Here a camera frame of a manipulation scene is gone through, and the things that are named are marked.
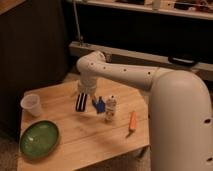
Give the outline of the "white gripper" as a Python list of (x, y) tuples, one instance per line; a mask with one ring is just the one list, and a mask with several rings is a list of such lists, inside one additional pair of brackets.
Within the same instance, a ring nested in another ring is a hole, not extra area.
[(82, 81), (78, 82), (78, 91), (72, 93), (71, 97), (77, 96), (80, 93), (84, 94), (94, 94), (96, 92), (97, 84), (95, 82), (85, 83)]

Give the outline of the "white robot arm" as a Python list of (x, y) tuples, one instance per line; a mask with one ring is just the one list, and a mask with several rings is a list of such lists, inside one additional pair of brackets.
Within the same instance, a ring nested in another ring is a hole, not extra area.
[(94, 51), (80, 57), (84, 93), (104, 77), (148, 91), (151, 171), (213, 171), (213, 111), (206, 84), (190, 71), (113, 64)]

